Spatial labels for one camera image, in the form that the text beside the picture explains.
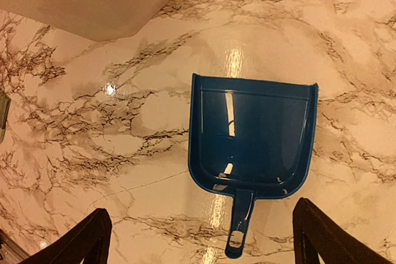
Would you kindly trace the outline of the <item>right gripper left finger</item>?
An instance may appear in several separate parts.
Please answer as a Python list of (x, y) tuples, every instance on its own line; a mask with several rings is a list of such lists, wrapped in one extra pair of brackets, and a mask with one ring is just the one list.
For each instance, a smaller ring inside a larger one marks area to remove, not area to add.
[(97, 208), (56, 242), (28, 257), (29, 263), (107, 263), (112, 222), (106, 209)]

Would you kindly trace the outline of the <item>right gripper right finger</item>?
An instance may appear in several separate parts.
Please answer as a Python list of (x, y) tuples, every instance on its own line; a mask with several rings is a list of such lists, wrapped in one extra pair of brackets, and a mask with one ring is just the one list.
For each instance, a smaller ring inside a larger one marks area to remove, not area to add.
[(296, 263), (389, 263), (307, 198), (299, 199), (293, 210), (293, 240)]

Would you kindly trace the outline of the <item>blue plastic dustpan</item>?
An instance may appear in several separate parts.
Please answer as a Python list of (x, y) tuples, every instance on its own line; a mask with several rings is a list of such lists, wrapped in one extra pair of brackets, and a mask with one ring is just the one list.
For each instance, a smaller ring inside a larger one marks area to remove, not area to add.
[(233, 199), (228, 258), (243, 254), (255, 202), (307, 179), (318, 99), (315, 83), (192, 76), (188, 168), (200, 188)]

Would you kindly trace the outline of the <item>green hand brush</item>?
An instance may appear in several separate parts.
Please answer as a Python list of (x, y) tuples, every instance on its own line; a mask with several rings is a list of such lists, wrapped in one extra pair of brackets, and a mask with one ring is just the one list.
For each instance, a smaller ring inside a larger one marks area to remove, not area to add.
[(4, 140), (6, 133), (6, 122), (9, 113), (11, 99), (1, 90), (0, 94), (0, 142)]

